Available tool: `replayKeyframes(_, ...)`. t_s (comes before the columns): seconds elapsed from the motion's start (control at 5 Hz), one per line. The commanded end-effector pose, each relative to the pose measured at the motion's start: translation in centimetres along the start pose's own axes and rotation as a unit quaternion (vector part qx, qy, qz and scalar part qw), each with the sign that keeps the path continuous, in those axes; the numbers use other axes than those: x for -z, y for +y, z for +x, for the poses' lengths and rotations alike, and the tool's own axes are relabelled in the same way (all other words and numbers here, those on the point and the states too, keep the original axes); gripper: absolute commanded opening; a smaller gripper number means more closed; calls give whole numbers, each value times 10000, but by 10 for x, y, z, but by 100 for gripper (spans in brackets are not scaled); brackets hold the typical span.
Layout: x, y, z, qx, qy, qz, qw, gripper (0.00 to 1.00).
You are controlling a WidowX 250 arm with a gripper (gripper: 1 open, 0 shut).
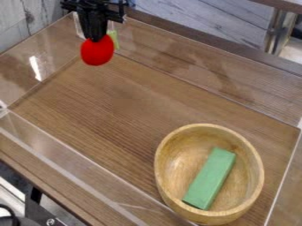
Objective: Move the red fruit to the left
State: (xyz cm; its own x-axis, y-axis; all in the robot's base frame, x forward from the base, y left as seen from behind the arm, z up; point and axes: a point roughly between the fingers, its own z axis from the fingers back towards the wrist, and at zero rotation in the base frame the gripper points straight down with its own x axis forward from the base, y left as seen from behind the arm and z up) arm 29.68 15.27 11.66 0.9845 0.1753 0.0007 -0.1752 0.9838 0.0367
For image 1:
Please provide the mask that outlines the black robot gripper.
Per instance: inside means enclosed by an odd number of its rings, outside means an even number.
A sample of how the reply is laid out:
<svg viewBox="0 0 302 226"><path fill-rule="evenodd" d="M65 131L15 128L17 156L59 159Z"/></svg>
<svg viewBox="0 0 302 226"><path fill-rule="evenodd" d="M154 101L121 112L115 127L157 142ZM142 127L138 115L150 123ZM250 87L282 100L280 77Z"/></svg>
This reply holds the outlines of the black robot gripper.
<svg viewBox="0 0 302 226"><path fill-rule="evenodd" d="M65 10L75 11L85 37L99 42L107 33L107 21L126 21L129 0L61 0Z"/></svg>

